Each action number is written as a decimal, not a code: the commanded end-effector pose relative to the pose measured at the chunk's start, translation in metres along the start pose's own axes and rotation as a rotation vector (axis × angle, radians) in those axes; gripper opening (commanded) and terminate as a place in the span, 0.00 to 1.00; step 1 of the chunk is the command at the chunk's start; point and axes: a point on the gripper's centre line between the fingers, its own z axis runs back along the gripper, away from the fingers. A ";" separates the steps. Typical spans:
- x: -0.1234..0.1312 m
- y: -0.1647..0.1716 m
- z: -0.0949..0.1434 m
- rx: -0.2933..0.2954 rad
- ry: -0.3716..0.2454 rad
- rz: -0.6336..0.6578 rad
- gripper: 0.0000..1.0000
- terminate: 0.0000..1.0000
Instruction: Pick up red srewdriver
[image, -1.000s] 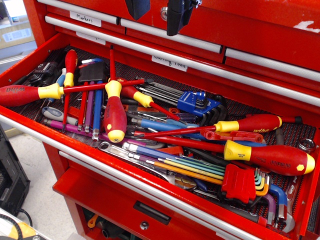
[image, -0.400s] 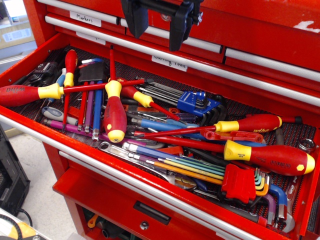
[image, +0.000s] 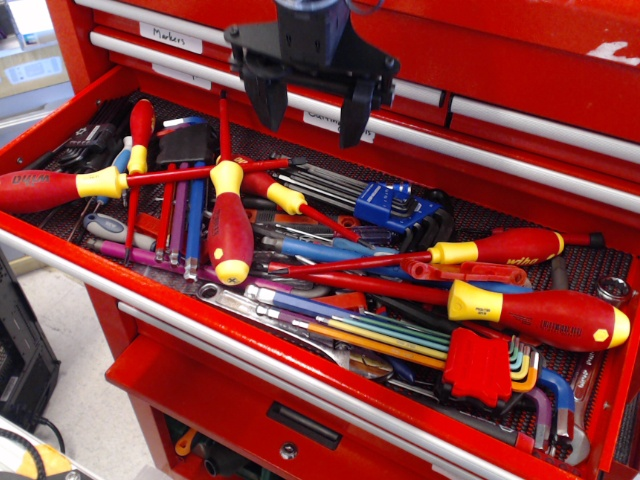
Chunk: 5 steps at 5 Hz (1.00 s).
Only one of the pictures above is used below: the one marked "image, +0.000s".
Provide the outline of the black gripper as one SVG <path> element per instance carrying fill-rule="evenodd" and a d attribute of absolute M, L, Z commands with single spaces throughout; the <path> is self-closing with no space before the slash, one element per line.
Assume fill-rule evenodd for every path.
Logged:
<path fill-rule="evenodd" d="M 224 31 L 234 68 L 260 122 L 277 131 L 290 84 L 345 98 L 340 147 L 356 146 L 372 110 L 392 104 L 400 62 L 355 30 L 349 1 L 277 1 L 272 22 L 234 24 Z"/>

